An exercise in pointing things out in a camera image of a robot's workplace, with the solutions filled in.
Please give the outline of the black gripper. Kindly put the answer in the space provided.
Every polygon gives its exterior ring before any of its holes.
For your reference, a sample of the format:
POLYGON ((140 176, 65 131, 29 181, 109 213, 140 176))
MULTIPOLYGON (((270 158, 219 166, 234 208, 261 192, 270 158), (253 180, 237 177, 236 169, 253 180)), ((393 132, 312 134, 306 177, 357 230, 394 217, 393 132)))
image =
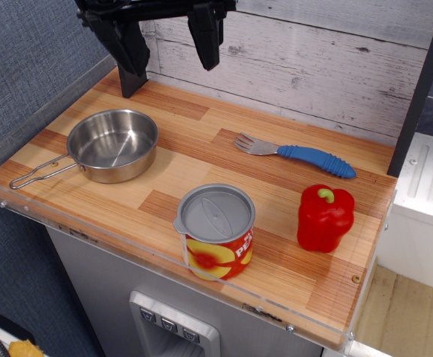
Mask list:
POLYGON ((78 16, 94 32, 103 47, 127 72, 142 76, 150 50, 139 22, 186 16, 203 68, 219 64, 222 43, 220 24, 235 1, 77 1, 78 16))

